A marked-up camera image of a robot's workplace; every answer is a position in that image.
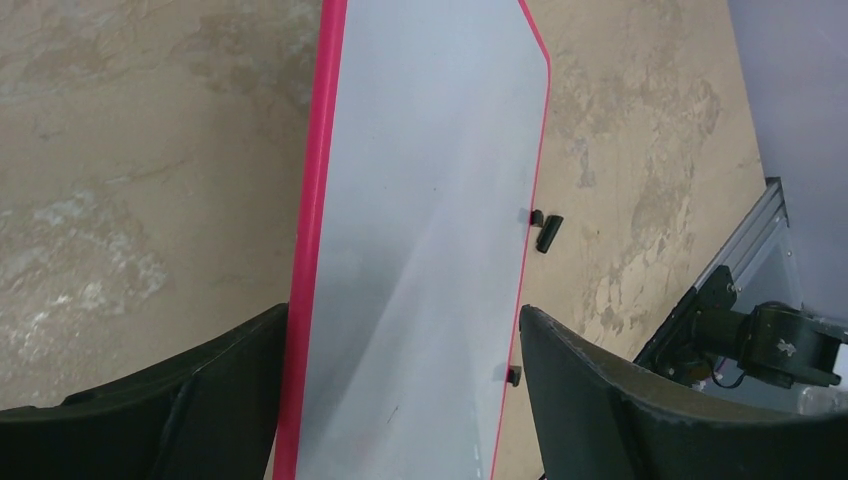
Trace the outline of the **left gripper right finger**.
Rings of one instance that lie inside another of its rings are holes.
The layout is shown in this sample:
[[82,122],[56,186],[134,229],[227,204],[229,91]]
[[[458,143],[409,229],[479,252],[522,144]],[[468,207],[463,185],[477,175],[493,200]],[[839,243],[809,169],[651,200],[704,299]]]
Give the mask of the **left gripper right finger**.
[[845,414],[801,416],[705,395],[519,314],[524,376],[550,479],[843,479]]

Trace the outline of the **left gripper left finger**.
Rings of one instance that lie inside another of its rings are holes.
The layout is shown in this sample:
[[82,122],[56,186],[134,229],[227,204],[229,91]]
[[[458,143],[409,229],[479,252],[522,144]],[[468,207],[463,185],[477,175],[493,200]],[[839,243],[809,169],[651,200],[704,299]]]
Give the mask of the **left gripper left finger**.
[[1,414],[5,479],[260,479],[288,307],[54,407]]

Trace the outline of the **red framed whiteboard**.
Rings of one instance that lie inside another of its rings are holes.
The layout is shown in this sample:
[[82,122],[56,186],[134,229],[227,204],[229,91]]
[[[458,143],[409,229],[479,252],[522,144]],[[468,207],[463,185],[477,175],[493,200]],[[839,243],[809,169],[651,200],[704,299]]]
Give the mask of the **red framed whiteboard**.
[[327,1],[277,479],[489,479],[551,60],[523,1]]

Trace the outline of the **black marker cap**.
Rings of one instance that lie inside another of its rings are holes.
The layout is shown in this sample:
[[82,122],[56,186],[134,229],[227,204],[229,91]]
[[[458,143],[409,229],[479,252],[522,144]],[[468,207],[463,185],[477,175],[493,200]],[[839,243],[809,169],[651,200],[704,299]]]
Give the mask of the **black marker cap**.
[[535,243],[535,249],[537,252],[542,254],[548,253],[563,222],[564,217],[561,215],[549,215],[544,218]]

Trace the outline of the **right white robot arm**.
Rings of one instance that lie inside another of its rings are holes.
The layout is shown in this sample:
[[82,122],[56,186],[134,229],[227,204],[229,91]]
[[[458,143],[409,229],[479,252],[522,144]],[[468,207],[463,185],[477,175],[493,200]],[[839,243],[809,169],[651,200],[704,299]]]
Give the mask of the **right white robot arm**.
[[680,384],[711,380],[735,389],[753,378],[789,389],[836,386],[839,350],[847,332],[780,302],[749,313],[694,306],[644,351],[644,367]]

